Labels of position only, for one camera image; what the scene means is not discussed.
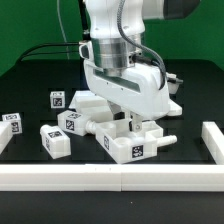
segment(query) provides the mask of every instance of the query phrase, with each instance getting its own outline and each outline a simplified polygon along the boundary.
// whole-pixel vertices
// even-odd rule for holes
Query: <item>white rectangular block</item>
[[[22,123],[19,113],[15,114],[4,114],[2,115],[3,121],[9,121],[12,127],[12,133],[14,134],[21,134],[22,131]]]
[[[76,91],[72,102],[69,106],[70,109],[76,109],[78,113],[81,113],[81,108],[108,106],[107,101],[96,96],[91,91]]]
[[[0,165],[0,191],[84,191],[83,165]]]
[[[156,156],[159,140],[163,140],[163,129],[154,121],[144,122],[137,133],[129,130],[129,122],[123,119],[96,126],[96,140],[118,164]]]
[[[224,165],[224,136],[215,122],[203,122],[202,139],[216,164]]]
[[[86,132],[86,124],[90,121],[90,116],[79,114],[66,110],[58,115],[58,126],[63,130],[72,134],[84,136]]]
[[[10,139],[12,138],[11,123],[7,121],[0,121],[0,154],[5,149]]]
[[[122,191],[224,191],[224,166],[125,165]]]
[[[50,95],[51,108],[65,108],[65,92],[55,91]]]
[[[58,126],[44,125],[40,134],[42,145],[53,159],[71,155],[70,139]]]

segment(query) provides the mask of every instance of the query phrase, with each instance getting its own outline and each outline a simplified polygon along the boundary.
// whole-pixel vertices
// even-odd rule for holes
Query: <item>white robot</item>
[[[169,95],[178,89],[182,81],[168,74],[161,57],[143,45],[143,19],[184,18],[198,6],[200,0],[84,2],[91,20],[91,41],[80,46],[80,55],[85,59],[87,84],[93,93],[108,101],[115,120],[121,118],[124,108],[131,117],[129,131],[136,133],[128,135],[138,137],[141,134],[137,133],[143,129],[143,120],[154,121],[167,115],[181,115],[182,108],[171,101]],[[98,139],[107,150],[104,140],[105,136]]]

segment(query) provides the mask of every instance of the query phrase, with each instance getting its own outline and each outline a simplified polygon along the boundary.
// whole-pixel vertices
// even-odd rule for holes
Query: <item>wire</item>
[[[26,57],[31,57],[31,56],[37,56],[37,55],[52,55],[52,54],[70,54],[70,53],[77,53],[79,52],[78,50],[70,50],[70,51],[55,51],[55,52],[44,52],[44,53],[33,53],[33,54],[27,54],[24,55],[21,59],[20,62],[26,58]]]
[[[67,47],[67,46],[79,46],[78,42],[71,42],[71,43],[45,43],[45,44],[40,44],[34,47],[31,47],[30,49],[26,50],[16,61],[16,63],[19,63],[20,61],[23,60],[23,58],[28,57],[31,55],[31,52],[41,49],[41,48],[46,48],[46,47]]]
[[[161,75],[162,75],[162,83],[159,88],[159,90],[161,90],[165,86],[165,83],[166,83],[166,67],[164,65],[163,59],[159,56],[159,54],[157,54],[152,49],[150,49],[146,46],[143,46],[141,44],[138,44],[138,43],[132,41],[128,36],[126,36],[126,34],[124,33],[124,30],[122,28],[122,14],[123,14],[123,9],[124,9],[124,4],[125,4],[125,0],[120,0],[118,12],[117,12],[117,27],[118,27],[119,33],[123,37],[123,39],[126,40],[128,43],[151,54],[158,61],[158,66],[159,66],[159,69],[160,69]]]
[[[62,23],[62,19],[61,19],[60,0],[57,0],[57,13],[58,13],[58,21],[59,21],[59,24],[60,24],[62,36],[63,36],[64,42],[67,43],[68,41],[67,41],[64,26],[63,26],[63,23]]]

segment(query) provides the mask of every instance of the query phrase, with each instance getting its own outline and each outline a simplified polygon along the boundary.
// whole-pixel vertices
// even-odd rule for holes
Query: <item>black table surface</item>
[[[133,164],[215,164],[201,140],[203,121],[224,128],[224,72],[204,60],[169,60],[167,71],[184,80],[172,99],[183,115],[157,121],[178,142]],[[85,90],[79,61],[21,62],[0,77],[0,115],[20,113],[23,134],[13,136],[0,164],[115,164],[94,136],[68,134],[72,155],[51,159],[40,127],[57,125],[76,90]],[[65,91],[66,108],[51,109],[51,91]],[[194,192],[1,192],[1,223],[223,223],[224,194]]]

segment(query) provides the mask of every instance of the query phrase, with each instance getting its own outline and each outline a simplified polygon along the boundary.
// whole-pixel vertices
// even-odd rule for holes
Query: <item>white foam block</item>
[[[107,101],[100,96],[96,96],[94,93],[88,90],[76,91],[69,108],[76,109],[78,113],[81,113],[81,108],[98,106],[108,106]]]
[[[10,139],[12,138],[11,122],[0,122],[0,154],[5,149]]]
[[[0,191],[84,191],[82,165],[3,165]]]
[[[0,191],[220,191],[223,165],[0,165]]]
[[[122,191],[224,191],[224,166],[126,165]]]
[[[50,94],[51,108],[64,108],[65,107],[65,92],[55,91]]]
[[[202,139],[216,164],[224,165],[224,136],[215,122],[203,122]]]
[[[2,120],[11,122],[11,128],[12,128],[13,135],[21,134],[23,132],[21,117],[20,117],[19,113],[4,114],[4,115],[2,115]]]

